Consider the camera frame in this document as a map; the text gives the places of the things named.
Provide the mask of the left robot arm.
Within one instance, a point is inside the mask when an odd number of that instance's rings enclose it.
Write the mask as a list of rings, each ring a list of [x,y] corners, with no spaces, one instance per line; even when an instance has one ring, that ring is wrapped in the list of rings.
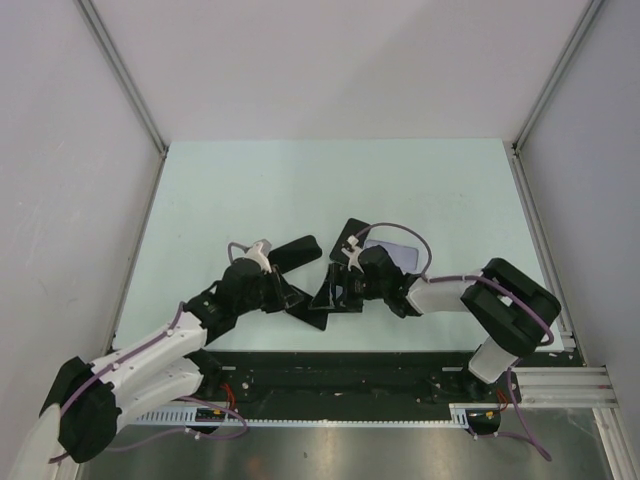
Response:
[[[221,387],[221,365],[205,346],[246,313],[277,313],[304,299],[278,268],[265,270],[253,260],[239,259],[143,340],[93,361],[68,360],[45,400],[47,406],[60,407],[63,455],[85,463],[143,414],[192,394],[202,400],[214,397]]]

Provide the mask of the black phone case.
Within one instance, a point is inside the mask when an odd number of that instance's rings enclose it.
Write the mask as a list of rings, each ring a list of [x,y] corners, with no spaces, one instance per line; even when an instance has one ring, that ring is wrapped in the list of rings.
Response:
[[[305,235],[275,248],[269,253],[268,259],[280,273],[286,274],[319,259],[322,254],[316,238]]]

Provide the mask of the purple phone case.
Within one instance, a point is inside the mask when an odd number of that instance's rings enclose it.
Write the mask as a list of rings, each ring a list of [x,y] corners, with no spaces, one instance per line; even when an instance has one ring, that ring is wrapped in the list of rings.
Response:
[[[394,264],[404,273],[418,272],[419,251],[417,248],[381,240],[366,240],[364,243],[366,249],[376,246],[385,249]]]

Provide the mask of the green-edged black phone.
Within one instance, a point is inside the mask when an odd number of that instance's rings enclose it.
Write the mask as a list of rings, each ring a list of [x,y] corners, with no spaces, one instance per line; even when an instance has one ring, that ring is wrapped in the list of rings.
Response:
[[[348,256],[342,251],[343,248],[347,248],[349,246],[347,240],[351,236],[356,236],[366,227],[369,227],[370,224],[364,221],[361,221],[356,218],[349,218],[344,227],[342,228],[331,252],[329,254],[329,259],[332,262],[347,265],[348,264]]]

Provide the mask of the white-edged black phone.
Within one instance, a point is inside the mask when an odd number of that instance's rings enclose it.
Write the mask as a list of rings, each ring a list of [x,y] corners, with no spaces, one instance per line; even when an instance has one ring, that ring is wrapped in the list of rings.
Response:
[[[328,325],[329,312],[323,309],[313,309],[310,304],[310,300],[305,300],[288,308],[286,313],[317,330],[325,331]]]

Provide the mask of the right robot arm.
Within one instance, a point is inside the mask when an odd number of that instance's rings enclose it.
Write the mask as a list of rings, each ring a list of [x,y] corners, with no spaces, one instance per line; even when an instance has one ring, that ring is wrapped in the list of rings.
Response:
[[[473,401],[486,400],[504,372],[554,341],[551,325],[560,302],[503,258],[475,273],[427,277],[403,272],[381,246],[344,254],[348,263],[329,266],[309,309],[359,313],[366,300],[381,300],[400,318],[471,314],[488,335],[461,376],[462,391]]]

